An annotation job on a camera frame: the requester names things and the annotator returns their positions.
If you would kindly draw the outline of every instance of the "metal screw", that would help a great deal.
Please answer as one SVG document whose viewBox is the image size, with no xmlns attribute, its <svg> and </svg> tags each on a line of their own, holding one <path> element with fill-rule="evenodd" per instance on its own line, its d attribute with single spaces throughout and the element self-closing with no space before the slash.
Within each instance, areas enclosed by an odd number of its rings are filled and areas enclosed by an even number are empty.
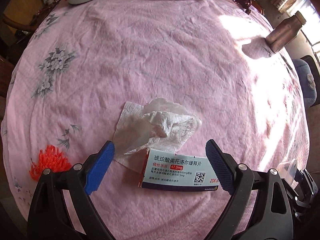
<svg viewBox="0 0 320 240">
<path fill-rule="evenodd" d="M 275 169 L 271 169 L 271 170 L 270 170 L 270 173 L 273 174 L 273 175 L 277 175 L 277 174 L 278 174 L 278 171 L 275 170 Z"/>
<path fill-rule="evenodd" d="M 44 171 L 42 172 L 44 175 L 48 175 L 50 173 L 50 169 L 46 168 L 44 169 Z"/>
<path fill-rule="evenodd" d="M 241 169 L 241 171 L 246 171 L 247 170 L 247 165 L 239 164 L 239 169 Z"/>
<path fill-rule="evenodd" d="M 74 169 L 75 171 L 79 171 L 79 170 L 81 170 L 81 168 L 82 168 L 82 165 L 81 165 L 80 163 L 78 163 L 78 164 L 76 164 L 75 166 L 73 166 L 73 169 Z"/>
</svg>

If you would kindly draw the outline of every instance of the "gray flower print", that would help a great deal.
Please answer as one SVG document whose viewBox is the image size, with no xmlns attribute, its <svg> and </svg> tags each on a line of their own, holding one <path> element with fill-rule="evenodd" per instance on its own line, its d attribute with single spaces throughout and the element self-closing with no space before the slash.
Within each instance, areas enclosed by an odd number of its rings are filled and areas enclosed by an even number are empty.
<svg viewBox="0 0 320 240">
<path fill-rule="evenodd" d="M 74 58 L 76 58 L 74 52 L 67 53 L 65 49 L 55 48 L 55 51 L 49 53 L 49 57 L 39 65 L 39 68 L 45 70 L 48 76 L 53 76 L 54 73 L 60 74 L 65 71 Z"/>
<path fill-rule="evenodd" d="M 62 16 L 65 16 L 67 13 L 63 13 L 63 14 L 60 14 L 60 15 L 57 15 L 55 13 L 52 13 L 50 14 L 47 19 L 45 19 L 43 21 L 43 23 L 39 26 L 39 28 L 36 30 L 36 33 L 35 33 L 35 37 L 40 37 L 41 34 L 47 32 L 48 28 L 50 26 L 52 26 L 53 24 L 56 23 L 56 21 L 61 18 Z"/>
<path fill-rule="evenodd" d="M 52 92 L 53 78 L 51 76 L 44 76 L 43 81 L 36 88 L 32 97 L 42 96 L 44 97 L 47 93 Z"/>
<path fill-rule="evenodd" d="M 17 189 L 18 192 L 21 191 L 22 187 L 19 185 L 16 177 L 14 177 L 13 185 L 14 185 L 14 187 Z"/>
<path fill-rule="evenodd" d="M 64 136 L 64 138 L 63 139 L 57 138 L 58 145 L 63 145 L 67 150 L 69 150 L 70 149 L 70 142 L 69 142 L 70 141 L 70 133 L 71 132 L 74 133 L 76 131 L 79 131 L 79 128 L 77 125 L 75 125 L 75 124 L 69 125 L 68 128 L 64 130 L 64 134 L 61 135 L 61 136 Z"/>
</svg>

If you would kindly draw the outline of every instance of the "paper towel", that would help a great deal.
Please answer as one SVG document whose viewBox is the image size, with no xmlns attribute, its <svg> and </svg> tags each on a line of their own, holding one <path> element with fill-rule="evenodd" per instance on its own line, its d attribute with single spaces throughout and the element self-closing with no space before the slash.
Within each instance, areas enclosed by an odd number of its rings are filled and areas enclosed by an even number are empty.
<svg viewBox="0 0 320 240">
<path fill-rule="evenodd" d="M 126 102 L 113 135 L 114 159 L 141 172 L 145 148 L 175 153 L 200 127 L 196 115 L 165 98 L 153 99 L 145 106 Z"/>
</svg>

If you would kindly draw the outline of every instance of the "window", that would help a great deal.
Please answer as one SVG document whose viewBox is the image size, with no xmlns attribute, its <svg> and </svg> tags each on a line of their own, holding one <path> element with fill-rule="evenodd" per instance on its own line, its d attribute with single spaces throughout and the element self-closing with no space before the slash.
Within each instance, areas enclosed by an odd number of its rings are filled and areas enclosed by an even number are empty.
<svg viewBox="0 0 320 240">
<path fill-rule="evenodd" d="M 296 0 L 296 2 L 287 9 L 289 16 L 294 15 L 297 11 L 301 12 L 307 20 L 302 27 L 302 32 L 312 46 L 318 62 L 320 62 L 320 17 L 310 2 L 310 0 Z"/>
</svg>

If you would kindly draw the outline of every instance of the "qr code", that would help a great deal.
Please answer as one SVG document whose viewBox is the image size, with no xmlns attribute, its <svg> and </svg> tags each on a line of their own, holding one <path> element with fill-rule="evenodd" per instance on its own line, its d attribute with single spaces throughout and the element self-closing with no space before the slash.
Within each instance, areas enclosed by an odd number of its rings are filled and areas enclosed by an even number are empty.
<svg viewBox="0 0 320 240">
<path fill-rule="evenodd" d="M 197 172 L 195 182 L 204 182 L 205 172 Z"/>
</svg>

